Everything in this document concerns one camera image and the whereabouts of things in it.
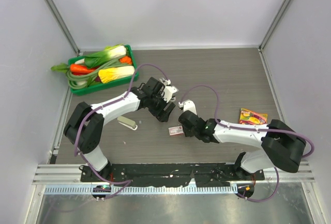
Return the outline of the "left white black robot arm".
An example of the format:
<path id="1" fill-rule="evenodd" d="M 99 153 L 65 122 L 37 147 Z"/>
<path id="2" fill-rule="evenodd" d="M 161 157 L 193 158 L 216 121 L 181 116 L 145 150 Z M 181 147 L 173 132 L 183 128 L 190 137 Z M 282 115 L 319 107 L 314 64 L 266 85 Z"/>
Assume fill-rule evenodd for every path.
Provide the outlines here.
<path id="1" fill-rule="evenodd" d="M 108 101 L 92 105 L 81 102 L 69 118 L 64 135 L 92 166 L 92 176 L 105 182 L 110 179 L 112 165 L 99 146 L 103 127 L 140 109 L 148 109 L 159 122 L 167 122 L 175 107 L 177 93 L 178 89 L 169 80 L 151 77 L 147 83 L 134 86 Z"/>

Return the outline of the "red white staple box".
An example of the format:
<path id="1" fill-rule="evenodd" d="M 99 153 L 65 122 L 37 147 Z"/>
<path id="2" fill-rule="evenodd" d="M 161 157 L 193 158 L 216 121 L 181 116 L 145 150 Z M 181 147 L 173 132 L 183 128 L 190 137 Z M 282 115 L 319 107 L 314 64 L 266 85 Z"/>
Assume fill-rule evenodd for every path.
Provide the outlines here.
<path id="1" fill-rule="evenodd" d="M 184 131 L 183 131 L 183 127 L 182 126 L 170 127 L 170 128 L 168 128 L 168 130 L 169 130 L 169 135 L 170 136 L 184 134 Z"/>

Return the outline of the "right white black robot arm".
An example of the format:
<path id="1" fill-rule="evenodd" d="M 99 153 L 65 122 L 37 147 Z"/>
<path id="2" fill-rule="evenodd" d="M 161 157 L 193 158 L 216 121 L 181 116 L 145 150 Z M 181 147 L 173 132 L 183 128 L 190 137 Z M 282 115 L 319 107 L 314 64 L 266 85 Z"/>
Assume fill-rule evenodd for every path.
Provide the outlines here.
<path id="1" fill-rule="evenodd" d="M 273 167 L 296 173 L 306 147 L 306 141 L 280 120 L 272 120 L 261 127 L 247 126 L 213 118 L 205 121 L 187 110 L 178 121 L 185 136 L 196 137 L 204 143 L 236 143 L 257 148 L 254 152 L 242 152 L 237 157 L 233 172 L 239 180 Z"/>

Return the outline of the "small beige stapler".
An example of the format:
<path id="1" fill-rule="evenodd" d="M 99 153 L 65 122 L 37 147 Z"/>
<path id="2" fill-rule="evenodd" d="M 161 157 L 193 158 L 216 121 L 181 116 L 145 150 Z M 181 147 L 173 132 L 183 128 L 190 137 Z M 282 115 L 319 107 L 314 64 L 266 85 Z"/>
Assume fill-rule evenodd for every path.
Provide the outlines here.
<path id="1" fill-rule="evenodd" d="M 138 125 L 136 124 L 135 121 L 133 121 L 133 120 L 131 120 L 129 118 L 126 118 L 124 116 L 119 116 L 117 118 L 117 121 L 118 121 L 119 124 L 121 124 L 121 125 L 129 128 L 131 130 L 134 130 L 135 131 L 138 128 Z"/>

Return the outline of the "black and beige stapler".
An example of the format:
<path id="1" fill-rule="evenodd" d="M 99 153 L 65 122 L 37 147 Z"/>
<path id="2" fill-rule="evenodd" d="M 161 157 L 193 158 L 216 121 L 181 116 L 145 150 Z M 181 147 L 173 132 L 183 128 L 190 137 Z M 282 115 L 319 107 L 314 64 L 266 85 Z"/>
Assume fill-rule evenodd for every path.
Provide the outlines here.
<path id="1" fill-rule="evenodd" d="M 164 84 L 164 85 L 168 85 L 168 84 L 169 84 L 168 80 L 166 80 L 165 78 L 160 78 L 159 81 L 160 81 L 162 84 Z"/>

